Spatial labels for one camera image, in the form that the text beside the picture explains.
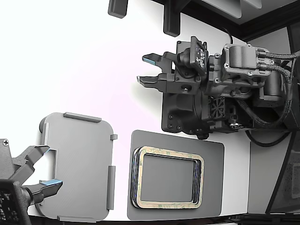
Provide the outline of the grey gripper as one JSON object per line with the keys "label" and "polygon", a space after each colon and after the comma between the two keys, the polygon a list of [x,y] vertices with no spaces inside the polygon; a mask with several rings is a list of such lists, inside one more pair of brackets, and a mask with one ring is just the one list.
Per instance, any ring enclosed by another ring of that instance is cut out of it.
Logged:
{"label": "grey gripper", "polygon": [[[29,146],[19,156],[12,158],[8,139],[0,140],[0,178],[16,180],[23,184],[35,171],[34,164],[51,148],[47,145]],[[62,180],[52,179],[35,185],[22,186],[22,194],[28,206],[41,203],[56,195]]]}

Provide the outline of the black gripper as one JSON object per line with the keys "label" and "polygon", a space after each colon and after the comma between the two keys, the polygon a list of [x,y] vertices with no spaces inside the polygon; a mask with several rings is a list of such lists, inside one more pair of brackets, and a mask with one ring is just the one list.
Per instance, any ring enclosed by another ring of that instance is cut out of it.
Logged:
{"label": "black gripper", "polygon": [[[155,53],[142,56],[142,60],[161,68],[162,72],[172,72],[172,62],[175,61],[175,54],[164,52],[163,55]],[[160,73],[157,76],[137,76],[137,82],[145,88],[154,88],[160,92],[167,93],[167,85],[175,81],[177,93],[197,94],[199,89],[204,86],[208,79],[208,73],[204,76],[197,71],[179,71],[175,74]]]}

